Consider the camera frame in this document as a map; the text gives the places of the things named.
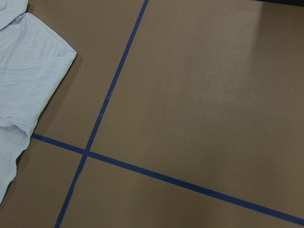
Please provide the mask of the light blue button-up shirt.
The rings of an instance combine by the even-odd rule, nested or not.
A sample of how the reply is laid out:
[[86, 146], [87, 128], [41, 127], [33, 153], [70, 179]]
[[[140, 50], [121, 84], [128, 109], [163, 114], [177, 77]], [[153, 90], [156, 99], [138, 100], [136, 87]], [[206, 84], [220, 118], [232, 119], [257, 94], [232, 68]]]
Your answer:
[[0, 195], [17, 173], [38, 118], [76, 51], [40, 19], [26, 0], [0, 3]]

